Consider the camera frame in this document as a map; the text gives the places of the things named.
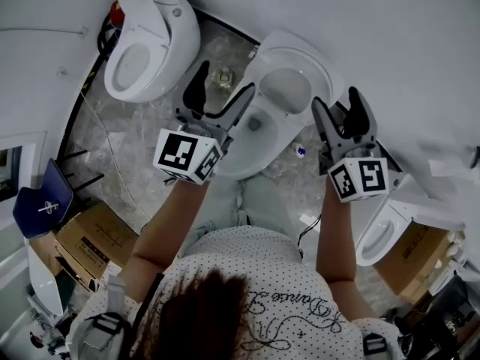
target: red object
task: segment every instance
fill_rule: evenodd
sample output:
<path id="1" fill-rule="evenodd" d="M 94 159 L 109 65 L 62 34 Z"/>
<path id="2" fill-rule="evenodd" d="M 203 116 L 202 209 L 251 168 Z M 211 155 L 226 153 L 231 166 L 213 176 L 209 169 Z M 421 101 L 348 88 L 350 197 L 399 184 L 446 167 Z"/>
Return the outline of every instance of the red object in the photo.
<path id="1" fill-rule="evenodd" d="M 114 26 L 121 26 L 125 20 L 125 13 L 120 8 L 118 1 L 115 1 L 110 8 L 110 21 Z"/>

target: white shirt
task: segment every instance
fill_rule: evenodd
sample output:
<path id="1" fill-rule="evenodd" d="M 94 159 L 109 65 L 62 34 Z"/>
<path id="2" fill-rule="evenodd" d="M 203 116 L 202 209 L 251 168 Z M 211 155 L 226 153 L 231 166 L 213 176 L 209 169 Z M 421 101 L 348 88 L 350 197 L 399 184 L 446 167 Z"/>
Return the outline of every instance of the white shirt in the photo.
<path id="1" fill-rule="evenodd" d="M 245 317 L 250 329 L 240 340 L 237 359 L 363 359 L 363 337 L 372 332 L 387 340 L 392 359 L 403 358 L 397 327 L 381 319 L 347 321 L 327 283 L 302 264 L 292 240 L 256 226 L 210 232 L 190 247 L 163 273 L 144 321 L 154 305 L 161 310 L 182 277 L 188 284 L 195 275 L 205 276 L 212 269 L 227 278 L 248 279 Z M 90 298 L 70 332 L 79 321 L 106 311 L 106 305 L 107 292 L 101 290 Z M 127 298 L 125 313 L 131 323 L 138 307 Z"/>

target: window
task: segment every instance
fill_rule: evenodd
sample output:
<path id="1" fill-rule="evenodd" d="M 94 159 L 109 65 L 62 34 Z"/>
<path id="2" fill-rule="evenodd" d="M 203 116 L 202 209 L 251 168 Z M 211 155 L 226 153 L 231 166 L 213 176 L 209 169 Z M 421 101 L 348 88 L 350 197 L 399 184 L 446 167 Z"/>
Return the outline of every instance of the window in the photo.
<path id="1" fill-rule="evenodd" d="M 0 202 L 18 194 L 18 177 L 22 147 L 0 151 Z"/>

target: toilet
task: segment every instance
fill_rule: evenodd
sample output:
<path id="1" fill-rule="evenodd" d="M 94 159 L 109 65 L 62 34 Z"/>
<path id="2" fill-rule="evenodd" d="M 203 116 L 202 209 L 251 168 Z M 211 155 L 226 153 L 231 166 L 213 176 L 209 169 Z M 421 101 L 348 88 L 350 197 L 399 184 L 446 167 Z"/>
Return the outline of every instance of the toilet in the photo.
<path id="1" fill-rule="evenodd" d="M 200 49 L 187 0 L 118 0 L 125 19 L 106 64 L 105 87 L 120 101 L 152 101 L 170 91 Z"/>
<path id="2" fill-rule="evenodd" d="M 411 175 L 390 173 L 394 180 L 403 176 L 396 190 L 386 196 L 352 202 L 352 232 L 359 266 L 380 261 L 412 221 L 444 230 L 465 229 L 452 208 L 428 197 Z"/>
<path id="3" fill-rule="evenodd" d="M 285 31 L 262 42 L 230 99 L 251 83 L 256 95 L 229 131 L 233 142 L 217 166 L 219 176 L 241 180 L 263 170 L 304 127 L 314 124 L 311 102 L 316 96 L 332 106 L 344 91 L 344 81 L 325 58 Z"/>

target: gray tile floor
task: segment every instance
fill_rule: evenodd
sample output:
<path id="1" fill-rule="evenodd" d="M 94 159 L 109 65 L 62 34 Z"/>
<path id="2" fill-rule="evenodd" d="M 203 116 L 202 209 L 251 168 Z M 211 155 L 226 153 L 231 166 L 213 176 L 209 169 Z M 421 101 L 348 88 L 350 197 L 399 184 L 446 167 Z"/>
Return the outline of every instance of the gray tile floor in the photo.
<path id="1" fill-rule="evenodd" d="M 235 85 L 250 61 L 254 45 L 210 21 L 202 21 L 200 28 L 202 46 L 197 59 L 211 62 L 207 101 L 209 108 L 217 111 L 234 87 L 225 89 L 216 85 L 215 71 L 231 69 Z M 67 147 L 67 153 L 88 149 L 88 154 L 69 160 L 64 171 L 75 173 L 71 179 L 74 185 L 98 172 L 104 173 L 105 178 L 88 187 L 81 196 L 105 201 L 140 233 L 171 191 L 171 187 L 164 185 L 168 176 L 155 169 L 152 161 L 158 133 L 170 120 L 174 92 L 147 103 L 118 101 L 104 88 L 104 67 L 105 64 L 81 106 Z M 299 159 L 292 148 L 286 148 L 264 174 L 276 183 L 299 234 L 306 227 L 300 216 L 316 217 L 321 212 L 325 180 L 318 176 L 317 150 L 321 145 L 315 127 L 305 128 L 296 141 L 306 148 L 306 156 Z M 302 247 L 315 247 L 317 239 L 318 232 L 312 231 L 302 240 Z M 312 257 L 306 255 L 305 259 L 308 265 L 312 264 Z M 377 312 L 399 304 L 372 268 L 359 267 L 357 282 Z"/>

